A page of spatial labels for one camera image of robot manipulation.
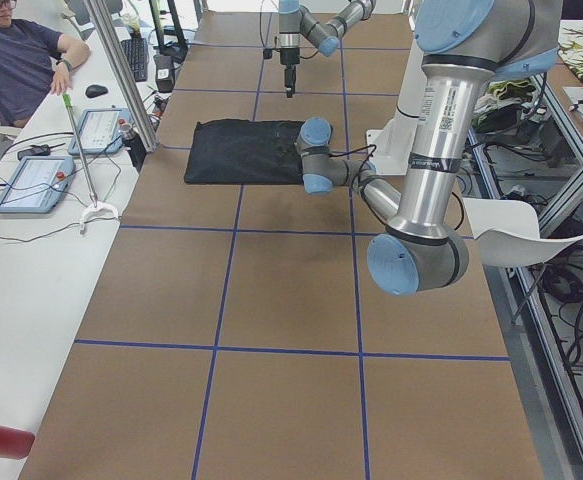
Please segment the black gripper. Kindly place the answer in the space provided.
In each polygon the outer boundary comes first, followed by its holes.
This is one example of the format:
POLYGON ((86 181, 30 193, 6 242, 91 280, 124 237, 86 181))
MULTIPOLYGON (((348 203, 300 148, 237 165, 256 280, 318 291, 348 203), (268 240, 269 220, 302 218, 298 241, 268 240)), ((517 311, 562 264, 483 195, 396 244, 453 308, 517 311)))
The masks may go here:
POLYGON ((296 91, 296 65, 300 64, 300 49, 297 47, 264 47, 262 56, 265 60, 273 57, 273 53, 279 54, 280 64, 285 67, 284 87, 287 97, 293 97, 296 91))

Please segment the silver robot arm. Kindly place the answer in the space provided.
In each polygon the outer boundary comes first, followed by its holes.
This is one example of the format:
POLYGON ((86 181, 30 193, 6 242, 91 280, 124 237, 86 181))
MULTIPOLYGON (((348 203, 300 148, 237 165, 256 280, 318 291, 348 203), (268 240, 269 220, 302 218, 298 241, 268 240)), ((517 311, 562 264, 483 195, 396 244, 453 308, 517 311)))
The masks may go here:
POLYGON ((345 185, 384 223, 367 249, 383 291, 411 295, 443 288, 465 273, 464 240, 444 222, 471 118, 486 85, 548 71, 557 58, 560 1, 424 1, 414 39, 426 78, 404 188, 365 161, 333 158, 332 127, 313 117, 295 142, 310 194, 345 185))
POLYGON ((299 1, 278 2, 278 35, 272 47, 262 40, 263 58, 270 59, 278 52, 284 66, 284 90, 287 98, 296 93, 296 66, 300 64, 300 38, 306 39, 317 53, 331 56, 340 46, 345 34, 358 22, 368 20, 375 10, 375 1, 350 1, 338 14, 321 23, 299 1))

